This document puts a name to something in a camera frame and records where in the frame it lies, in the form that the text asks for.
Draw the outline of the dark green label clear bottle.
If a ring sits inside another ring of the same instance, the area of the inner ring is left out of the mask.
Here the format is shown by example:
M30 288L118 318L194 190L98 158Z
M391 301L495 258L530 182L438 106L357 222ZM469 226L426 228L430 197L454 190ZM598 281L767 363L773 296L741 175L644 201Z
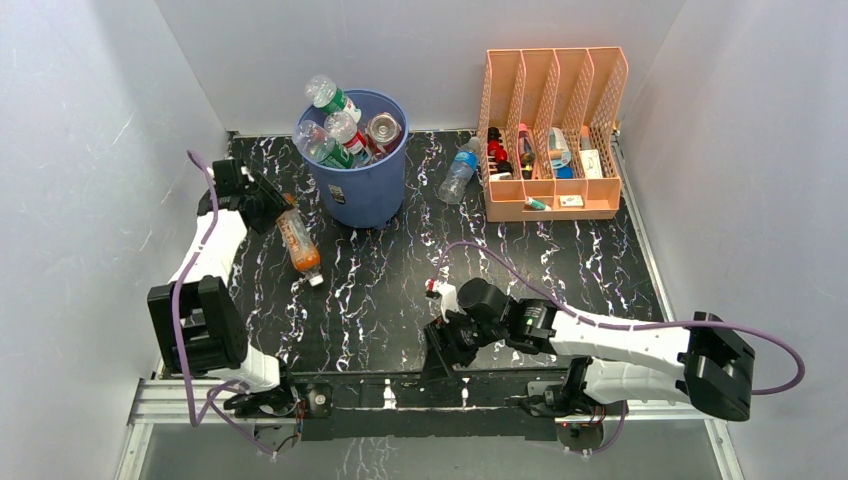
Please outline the dark green label clear bottle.
M293 142L301 155L315 164L336 169L353 166L353 157L346 148L313 120L296 126Z

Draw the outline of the orange drink bottle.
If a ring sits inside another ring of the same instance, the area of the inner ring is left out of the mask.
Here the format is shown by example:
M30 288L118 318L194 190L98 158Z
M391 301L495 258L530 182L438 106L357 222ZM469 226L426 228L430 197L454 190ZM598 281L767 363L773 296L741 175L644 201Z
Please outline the orange drink bottle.
M276 224L282 234L292 265L312 287L324 281L320 271L320 254L308 229L302 221L294 197L283 194L286 201L285 211L277 218Z

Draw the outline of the red blue label clear bottle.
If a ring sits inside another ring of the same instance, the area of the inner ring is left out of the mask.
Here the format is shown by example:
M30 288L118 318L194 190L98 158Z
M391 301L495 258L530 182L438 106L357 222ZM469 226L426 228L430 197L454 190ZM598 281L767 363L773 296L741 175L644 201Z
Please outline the red blue label clear bottle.
M348 112L337 111L329 114L324 121L324 128L349 153L359 156L367 154L365 139Z

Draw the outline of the blue plastic bin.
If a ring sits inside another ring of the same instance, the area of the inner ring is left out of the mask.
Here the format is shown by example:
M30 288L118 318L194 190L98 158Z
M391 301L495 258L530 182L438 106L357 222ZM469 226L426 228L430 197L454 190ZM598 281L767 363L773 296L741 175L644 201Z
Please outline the blue plastic bin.
M380 229L387 226L404 200L406 145L409 137L405 112L397 102L382 93L356 89L343 91L362 112L360 122L356 123L365 139L367 154L359 156L350 153L354 160L353 166L350 169L336 169L315 164L298 152L304 158L333 218L353 228ZM324 128L328 115L315 108L310 100L307 101L310 108L302 114L296 126L304 120L313 120ZM394 116L403 130L399 145L386 156L375 154L366 137L368 122L382 112Z

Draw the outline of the blue label water bottle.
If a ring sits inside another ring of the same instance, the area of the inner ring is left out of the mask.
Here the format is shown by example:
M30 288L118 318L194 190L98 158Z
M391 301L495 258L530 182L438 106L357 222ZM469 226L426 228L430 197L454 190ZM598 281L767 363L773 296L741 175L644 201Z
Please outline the blue label water bottle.
M477 172L480 147L480 139L472 136L467 143L459 148L437 192L440 200L448 205L460 203L469 181Z

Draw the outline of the brown tea bottle red label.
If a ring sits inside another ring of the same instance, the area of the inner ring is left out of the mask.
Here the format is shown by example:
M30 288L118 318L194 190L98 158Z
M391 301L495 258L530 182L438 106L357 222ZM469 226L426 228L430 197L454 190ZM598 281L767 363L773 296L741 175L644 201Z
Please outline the brown tea bottle red label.
M381 156L391 154L403 133L400 123L389 112L375 115L366 126L366 137L372 151Z

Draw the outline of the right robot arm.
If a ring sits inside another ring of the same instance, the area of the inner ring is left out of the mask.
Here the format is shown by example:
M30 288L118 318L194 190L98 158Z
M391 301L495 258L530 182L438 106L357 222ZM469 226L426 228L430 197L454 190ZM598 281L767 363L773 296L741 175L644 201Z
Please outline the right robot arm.
M726 421L750 417L754 349L704 312L690 327L623 319L515 299L482 278L461 287L432 280L426 295L440 313L423 329L420 385L454 378L480 349L503 342L569 361L560 387L520 401L532 415L587 414L639 400L683 402Z

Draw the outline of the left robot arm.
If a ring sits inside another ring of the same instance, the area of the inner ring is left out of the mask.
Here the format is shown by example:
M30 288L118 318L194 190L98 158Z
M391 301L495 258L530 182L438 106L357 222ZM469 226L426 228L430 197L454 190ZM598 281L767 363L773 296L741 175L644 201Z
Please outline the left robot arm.
M198 203L196 232L178 271L147 295L164 365L186 380L211 375L242 387L224 403L240 418L289 416L299 391L284 362L250 344L229 281L249 234L269 233L293 205L239 159L206 166L194 152L188 156L208 186Z

